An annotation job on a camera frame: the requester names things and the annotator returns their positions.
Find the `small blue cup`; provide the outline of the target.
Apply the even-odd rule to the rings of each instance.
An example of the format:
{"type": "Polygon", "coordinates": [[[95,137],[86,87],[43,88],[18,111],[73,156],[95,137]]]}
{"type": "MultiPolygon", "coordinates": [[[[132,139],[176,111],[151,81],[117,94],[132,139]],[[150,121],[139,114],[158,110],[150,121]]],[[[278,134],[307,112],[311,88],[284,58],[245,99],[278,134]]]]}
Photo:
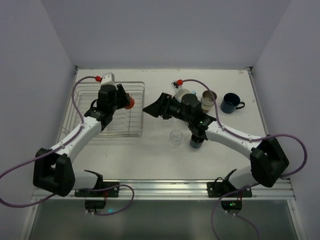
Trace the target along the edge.
{"type": "Polygon", "coordinates": [[[194,149],[200,149],[205,140],[202,137],[197,137],[195,135],[191,135],[189,144],[194,149]]]}

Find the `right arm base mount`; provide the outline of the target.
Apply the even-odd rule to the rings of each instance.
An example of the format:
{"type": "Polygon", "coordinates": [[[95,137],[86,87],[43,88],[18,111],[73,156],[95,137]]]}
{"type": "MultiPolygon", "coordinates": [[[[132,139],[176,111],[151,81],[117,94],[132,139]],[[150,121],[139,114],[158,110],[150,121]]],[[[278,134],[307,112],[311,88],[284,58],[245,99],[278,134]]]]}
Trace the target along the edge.
{"type": "MultiPolygon", "coordinates": [[[[227,178],[218,177],[214,181],[206,183],[206,190],[209,198],[220,198],[225,194],[235,191],[236,188],[227,181],[227,178]]],[[[219,205],[227,213],[238,214],[243,208],[243,198],[251,198],[252,196],[252,190],[246,188],[243,191],[224,197],[219,205]]]]}

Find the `orange cup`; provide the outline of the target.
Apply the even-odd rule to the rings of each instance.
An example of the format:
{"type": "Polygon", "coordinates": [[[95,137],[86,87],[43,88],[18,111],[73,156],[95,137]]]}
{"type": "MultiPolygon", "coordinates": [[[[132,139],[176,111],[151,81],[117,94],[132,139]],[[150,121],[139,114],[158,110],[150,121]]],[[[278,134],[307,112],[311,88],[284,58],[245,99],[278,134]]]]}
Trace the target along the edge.
{"type": "Polygon", "coordinates": [[[135,100],[132,97],[130,97],[129,98],[129,104],[126,105],[124,108],[126,110],[130,110],[130,109],[132,109],[134,107],[134,105],[135,105],[135,100]]]}

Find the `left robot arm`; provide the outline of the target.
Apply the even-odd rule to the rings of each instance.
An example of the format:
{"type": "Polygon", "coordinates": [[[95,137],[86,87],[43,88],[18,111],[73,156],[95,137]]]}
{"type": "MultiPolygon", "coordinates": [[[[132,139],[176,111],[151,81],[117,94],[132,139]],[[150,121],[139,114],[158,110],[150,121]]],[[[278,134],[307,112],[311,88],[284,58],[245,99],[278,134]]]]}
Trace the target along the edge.
{"type": "Polygon", "coordinates": [[[130,95],[121,84],[102,84],[97,99],[81,117],[80,124],[50,149],[38,150],[33,185],[61,197],[67,196],[72,190],[98,191],[102,186],[102,175],[90,170],[76,172],[73,161],[109,125],[116,110],[132,105],[130,95]]]}

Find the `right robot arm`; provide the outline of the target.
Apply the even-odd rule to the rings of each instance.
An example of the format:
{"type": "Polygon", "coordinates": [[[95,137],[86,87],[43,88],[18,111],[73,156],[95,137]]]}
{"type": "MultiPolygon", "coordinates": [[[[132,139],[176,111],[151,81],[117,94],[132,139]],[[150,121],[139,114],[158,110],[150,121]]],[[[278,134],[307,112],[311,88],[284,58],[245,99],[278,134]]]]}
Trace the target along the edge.
{"type": "Polygon", "coordinates": [[[250,161],[249,166],[232,170],[218,183],[215,190],[220,194],[254,184],[271,188],[289,166],[289,160],[276,138],[268,136],[265,140],[254,142],[227,133],[224,127],[218,125],[216,118],[203,112],[202,105],[194,94],[185,94],[178,101],[175,97],[162,93],[154,103],[144,107],[143,112],[164,120],[181,120],[188,124],[192,133],[191,141],[222,144],[250,161]]]}

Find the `dark blue mug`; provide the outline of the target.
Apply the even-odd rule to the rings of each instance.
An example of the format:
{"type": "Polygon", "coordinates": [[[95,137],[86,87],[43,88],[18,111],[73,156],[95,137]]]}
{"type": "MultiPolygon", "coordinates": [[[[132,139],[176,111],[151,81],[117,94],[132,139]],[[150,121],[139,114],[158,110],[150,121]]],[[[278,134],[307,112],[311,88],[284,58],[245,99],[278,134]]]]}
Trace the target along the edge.
{"type": "Polygon", "coordinates": [[[242,109],[245,107],[245,103],[241,101],[240,97],[235,93],[227,93],[224,95],[220,109],[226,114],[232,114],[236,110],[242,109]]]}

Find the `beige cup with brown band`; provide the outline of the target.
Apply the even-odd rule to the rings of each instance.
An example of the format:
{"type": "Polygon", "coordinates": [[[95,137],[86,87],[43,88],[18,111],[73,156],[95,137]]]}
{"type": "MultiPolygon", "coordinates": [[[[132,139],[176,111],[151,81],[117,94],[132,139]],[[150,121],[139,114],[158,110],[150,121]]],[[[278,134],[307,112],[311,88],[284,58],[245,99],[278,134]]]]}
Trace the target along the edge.
{"type": "Polygon", "coordinates": [[[208,113],[214,106],[214,101],[217,99],[217,94],[212,90],[206,90],[202,93],[200,102],[201,108],[205,113],[208,113]]]}

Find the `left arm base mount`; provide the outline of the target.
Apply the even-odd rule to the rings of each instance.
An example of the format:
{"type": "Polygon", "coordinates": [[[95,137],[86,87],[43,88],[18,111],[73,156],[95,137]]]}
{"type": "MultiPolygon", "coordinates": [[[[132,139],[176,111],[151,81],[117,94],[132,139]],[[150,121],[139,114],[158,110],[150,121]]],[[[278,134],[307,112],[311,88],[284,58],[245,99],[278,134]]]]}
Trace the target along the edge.
{"type": "Polygon", "coordinates": [[[76,198],[85,198],[84,208],[88,212],[98,212],[106,207],[108,198],[117,198],[119,196],[119,182],[102,181],[93,189],[75,190],[76,198]]]}

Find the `clear glass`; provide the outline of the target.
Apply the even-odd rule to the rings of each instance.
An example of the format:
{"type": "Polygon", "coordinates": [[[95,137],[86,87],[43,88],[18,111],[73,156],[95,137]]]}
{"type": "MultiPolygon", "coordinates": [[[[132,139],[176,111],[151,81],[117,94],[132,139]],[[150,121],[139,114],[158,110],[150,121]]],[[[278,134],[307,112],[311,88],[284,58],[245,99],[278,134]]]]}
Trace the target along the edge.
{"type": "Polygon", "coordinates": [[[169,118],[169,119],[162,119],[161,120],[162,124],[164,124],[165,126],[170,126],[173,123],[173,119],[169,118]]]}
{"type": "Polygon", "coordinates": [[[180,130],[172,130],[170,135],[170,145],[173,148],[179,147],[183,140],[183,133],[180,130]]]}

